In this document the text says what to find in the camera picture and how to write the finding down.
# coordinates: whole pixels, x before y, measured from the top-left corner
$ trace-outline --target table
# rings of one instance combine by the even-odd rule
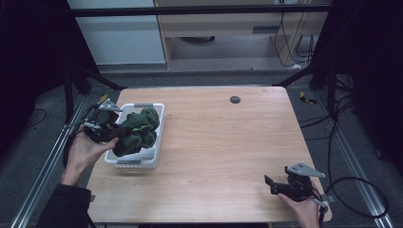
[[[126,103],[165,105],[159,165],[134,171],[100,158],[88,183],[94,222],[295,220],[264,183],[285,183],[286,165],[314,167],[283,87],[125,89],[117,105]]]

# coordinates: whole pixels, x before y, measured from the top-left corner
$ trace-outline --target floor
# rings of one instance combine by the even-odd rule
[[[304,38],[300,50],[305,50],[307,40]],[[120,85],[131,87],[141,86],[234,86],[257,85],[269,86],[293,75],[301,67],[306,67],[306,58],[295,57],[300,63],[283,66],[277,58],[276,50],[267,35],[245,37],[216,37],[212,42],[203,38],[177,39],[172,55],[170,68],[139,69],[135,72],[106,73],[107,79]],[[348,76],[339,76],[346,82]],[[339,127],[328,150],[328,136],[332,130],[332,121],[324,121],[303,127],[317,119],[326,116],[326,89],[311,91],[307,86],[310,76],[306,76],[287,87],[293,108],[300,121],[302,133],[306,139],[314,164],[318,170],[328,173],[327,157],[331,158],[331,170],[334,178],[364,176],[380,186],[390,202],[390,213],[387,219],[363,218],[346,209],[339,201],[331,204],[334,217],[325,223],[324,227],[403,227],[403,178],[396,172],[389,161],[379,160],[375,148],[369,140],[366,129],[359,117],[354,114],[354,108],[349,107],[339,114]],[[107,92],[110,97],[117,99],[119,92],[106,88],[95,81],[90,81],[93,91],[86,97],[85,105]],[[300,99],[300,92],[305,92],[307,101]],[[37,110],[32,114],[29,124],[21,134],[20,139],[12,148],[14,156],[2,161],[0,173],[0,227],[9,227],[29,194],[29,189],[41,173],[47,161],[49,151],[55,145],[63,128],[65,117],[64,91],[57,87],[37,99]],[[346,95],[339,91],[337,98]],[[75,101],[80,96],[75,94]],[[31,212],[29,224],[38,218],[41,208],[51,193],[54,184],[59,181],[63,171],[60,161],[55,163],[53,172],[48,177],[42,197],[38,199],[35,210]],[[337,192],[352,203],[358,210],[369,213],[368,207],[374,210],[371,203],[378,198],[372,189],[356,183],[343,183]],[[374,213],[381,212],[375,208]],[[381,224],[392,221],[392,224]],[[291,227],[292,224],[274,224],[273,227]],[[108,224],[107,227],[133,227]]]

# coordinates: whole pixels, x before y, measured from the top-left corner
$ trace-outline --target green cloth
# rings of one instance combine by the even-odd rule
[[[129,113],[119,128],[129,128],[131,133],[120,138],[113,149],[117,157],[139,153],[142,148],[151,148],[157,140],[155,129],[160,126],[160,117],[153,107],[144,108],[140,113]]]

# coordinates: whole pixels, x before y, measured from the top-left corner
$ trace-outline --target white basket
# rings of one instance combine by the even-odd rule
[[[153,169],[158,165],[160,154],[161,137],[163,135],[163,104],[124,104],[123,112],[117,120],[118,124],[125,121],[127,114],[132,112],[140,113],[143,108],[154,107],[160,117],[160,126],[155,130],[157,140],[151,148],[142,148],[139,153],[116,157],[112,150],[106,151],[105,162],[113,163],[117,168]]]

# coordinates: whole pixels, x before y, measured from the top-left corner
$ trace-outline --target black sleeve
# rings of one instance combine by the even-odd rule
[[[87,228],[87,210],[91,191],[57,184],[38,220],[36,228]]]

